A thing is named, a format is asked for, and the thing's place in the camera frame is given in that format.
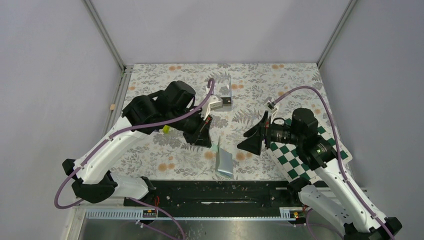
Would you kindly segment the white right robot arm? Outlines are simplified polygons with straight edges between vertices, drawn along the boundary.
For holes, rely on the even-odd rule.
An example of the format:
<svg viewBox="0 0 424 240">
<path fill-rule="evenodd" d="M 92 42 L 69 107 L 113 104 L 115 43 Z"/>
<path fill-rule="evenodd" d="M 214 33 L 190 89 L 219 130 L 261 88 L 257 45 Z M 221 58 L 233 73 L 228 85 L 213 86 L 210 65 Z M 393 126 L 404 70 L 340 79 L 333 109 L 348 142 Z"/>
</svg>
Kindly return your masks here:
<svg viewBox="0 0 424 240">
<path fill-rule="evenodd" d="M 318 132 L 318 120 L 307 108 L 293 111 L 291 123 L 278 124 L 265 112 L 262 119 L 244 133 L 237 148 L 255 155 L 271 143 L 295 146 L 300 160 L 314 171 L 331 189 L 334 202 L 303 177 L 293 180 L 287 201 L 293 206 L 304 204 L 331 223 L 345 240 L 392 240 L 403 225 L 388 217 L 364 194 L 346 168 L 337 160 L 334 147 Z"/>
</svg>

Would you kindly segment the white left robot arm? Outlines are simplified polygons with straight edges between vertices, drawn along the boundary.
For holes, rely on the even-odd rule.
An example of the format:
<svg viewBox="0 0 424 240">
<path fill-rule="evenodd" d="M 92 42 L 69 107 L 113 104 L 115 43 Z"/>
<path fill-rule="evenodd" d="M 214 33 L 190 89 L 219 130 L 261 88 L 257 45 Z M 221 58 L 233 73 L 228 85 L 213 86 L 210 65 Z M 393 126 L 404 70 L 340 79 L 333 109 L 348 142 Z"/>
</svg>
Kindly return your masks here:
<svg viewBox="0 0 424 240">
<path fill-rule="evenodd" d="M 111 167 L 135 143 L 165 126 L 181 131 L 192 146 L 212 146 L 207 102 L 215 81 L 208 80 L 208 93 L 195 105 L 196 92 L 187 83 L 172 81 L 164 90 L 134 97 L 122 110 L 112 129 L 86 155 L 62 163 L 66 180 L 79 201 L 100 203 L 110 197 L 137 199 L 148 206 L 155 200 L 154 187 L 145 177 L 127 177 Z"/>
</svg>

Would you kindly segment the green card holder wallet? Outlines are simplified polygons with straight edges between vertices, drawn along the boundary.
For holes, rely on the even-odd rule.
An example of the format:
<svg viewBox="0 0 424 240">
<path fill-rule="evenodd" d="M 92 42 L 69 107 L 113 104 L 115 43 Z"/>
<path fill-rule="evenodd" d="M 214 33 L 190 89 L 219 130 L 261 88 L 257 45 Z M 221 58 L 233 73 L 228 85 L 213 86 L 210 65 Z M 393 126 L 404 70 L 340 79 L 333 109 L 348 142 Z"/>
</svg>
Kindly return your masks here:
<svg viewBox="0 0 424 240">
<path fill-rule="evenodd" d="M 221 137 L 218 138 L 217 144 L 213 146 L 215 150 L 215 172 L 226 178 L 232 179 L 234 177 L 233 169 L 233 155 L 222 148 L 223 141 Z"/>
</svg>

